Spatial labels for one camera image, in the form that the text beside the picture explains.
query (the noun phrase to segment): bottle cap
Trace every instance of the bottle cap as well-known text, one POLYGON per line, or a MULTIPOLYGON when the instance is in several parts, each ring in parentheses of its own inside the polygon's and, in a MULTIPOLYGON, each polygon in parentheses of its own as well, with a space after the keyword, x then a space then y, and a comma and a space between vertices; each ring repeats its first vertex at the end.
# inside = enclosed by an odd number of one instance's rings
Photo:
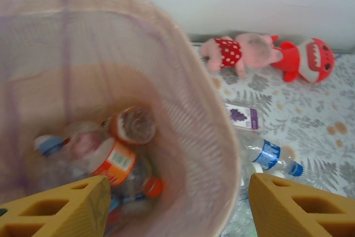
POLYGON ((143 185, 143 193, 150 198, 157 198, 163 191, 163 181, 156 176, 149 176, 143 185))
POLYGON ((259 163, 253 162, 253 163, 250 163, 250 164, 254 168, 254 173, 263 173, 264 172, 264 170, 262 169, 262 166, 259 163))
POLYGON ((279 171, 279 170, 274 171, 274 172, 272 173, 272 175, 274 175, 274 176, 276 176, 276 177, 279 177, 279 178, 282 178, 282 179, 285 178, 285 175, 284 175, 281 171, 279 171))
POLYGON ((289 175, 298 177, 298 176, 301 176, 302 173, 303 173, 302 165, 298 164, 297 162, 293 162, 293 166, 289 172, 289 175))
POLYGON ((45 157, 59 151, 62 147, 63 140, 58 136, 42 135, 34 140, 34 150, 38 150, 45 157))

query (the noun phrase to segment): leaf pattern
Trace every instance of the leaf pattern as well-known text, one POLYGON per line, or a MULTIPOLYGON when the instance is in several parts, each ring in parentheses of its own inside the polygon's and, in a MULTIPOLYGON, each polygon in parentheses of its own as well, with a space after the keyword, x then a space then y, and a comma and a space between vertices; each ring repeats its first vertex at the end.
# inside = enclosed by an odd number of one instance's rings
MULTIPOLYGON (((271 66, 248 70, 246 79, 224 68, 218 91, 224 101, 263 112, 262 136, 289 146, 303 165, 295 181, 355 199, 355 55, 335 56, 336 67, 322 83, 285 83, 271 66)), ((237 208, 222 236, 256 236, 248 212, 247 205, 237 208)))

